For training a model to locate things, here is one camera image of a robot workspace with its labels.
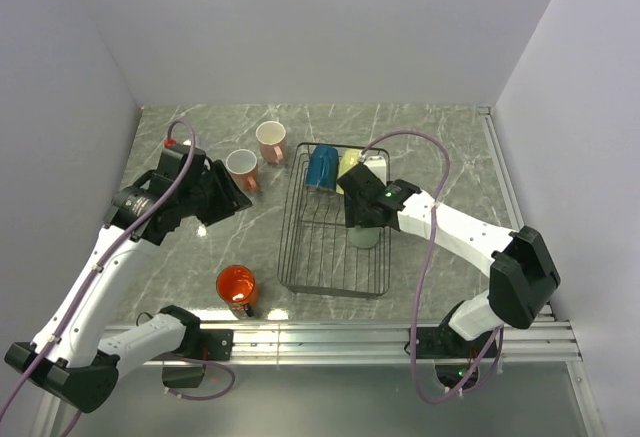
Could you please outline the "pale green cup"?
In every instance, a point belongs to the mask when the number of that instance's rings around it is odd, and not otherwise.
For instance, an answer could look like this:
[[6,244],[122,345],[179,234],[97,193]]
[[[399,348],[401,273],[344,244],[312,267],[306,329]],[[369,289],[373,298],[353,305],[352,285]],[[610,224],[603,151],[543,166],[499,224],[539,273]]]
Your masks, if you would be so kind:
[[348,229],[349,242],[358,249],[371,249],[375,247],[380,239],[382,229],[380,227],[362,228],[353,227]]

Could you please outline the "yellow mug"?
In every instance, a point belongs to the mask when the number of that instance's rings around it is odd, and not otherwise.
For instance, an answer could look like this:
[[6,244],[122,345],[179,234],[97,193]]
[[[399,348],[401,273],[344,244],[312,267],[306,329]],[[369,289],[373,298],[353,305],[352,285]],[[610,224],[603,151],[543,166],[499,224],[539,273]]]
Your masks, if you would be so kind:
[[340,195],[344,194],[344,190],[339,183],[339,180],[345,175],[348,171],[350,171],[353,167],[360,163],[361,150],[349,148],[344,151],[342,157],[340,158],[337,181],[336,181],[336,192]]

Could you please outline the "blue mug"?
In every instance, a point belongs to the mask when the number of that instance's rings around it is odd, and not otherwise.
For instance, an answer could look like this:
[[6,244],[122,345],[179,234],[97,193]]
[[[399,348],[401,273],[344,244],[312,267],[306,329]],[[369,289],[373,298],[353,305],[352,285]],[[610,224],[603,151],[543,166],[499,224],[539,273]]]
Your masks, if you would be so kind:
[[317,145],[309,158],[305,185],[314,189],[335,191],[339,168],[339,154],[336,148]]

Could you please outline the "black wire dish rack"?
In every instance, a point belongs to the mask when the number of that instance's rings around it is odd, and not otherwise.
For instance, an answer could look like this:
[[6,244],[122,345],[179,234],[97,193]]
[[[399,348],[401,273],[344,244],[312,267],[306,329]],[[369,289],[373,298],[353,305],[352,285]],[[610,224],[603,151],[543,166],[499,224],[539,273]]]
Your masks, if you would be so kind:
[[345,224],[344,197],[305,185],[317,144],[302,142],[294,152],[286,198],[278,279],[293,293],[374,299],[390,288],[391,230],[359,248]]

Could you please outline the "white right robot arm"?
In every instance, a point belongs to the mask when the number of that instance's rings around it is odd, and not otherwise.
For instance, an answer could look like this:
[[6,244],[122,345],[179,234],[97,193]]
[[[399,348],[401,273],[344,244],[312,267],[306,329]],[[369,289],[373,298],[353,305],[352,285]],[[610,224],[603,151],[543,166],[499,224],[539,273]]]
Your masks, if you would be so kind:
[[437,203],[407,181],[385,183],[362,163],[338,183],[348,226],[389,227],[432,239],[487,277],[487,291],[457,304],[434,336],[416,334],[422,348],[434,355],[464,357],[502,325],[529,328],[561,283],[542,235],[529,226],[511,230],[485,223]]

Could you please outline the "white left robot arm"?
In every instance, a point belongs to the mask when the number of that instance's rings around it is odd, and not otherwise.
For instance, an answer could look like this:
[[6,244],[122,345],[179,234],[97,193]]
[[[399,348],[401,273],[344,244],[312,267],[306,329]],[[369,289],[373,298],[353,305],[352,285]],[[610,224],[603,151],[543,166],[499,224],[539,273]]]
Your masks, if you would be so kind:
[[191,312],[168,305],[150,321],[107,338],[105,327],[130,282],[187,218],[210,226],[249,208],[224,163],[201,149],[171,144],[156,168],[113,198],[97,242],[53,317],[6,363],[83,413],[99,408],[124,376],[164,354],[226,360],[229,349],[201,330]]

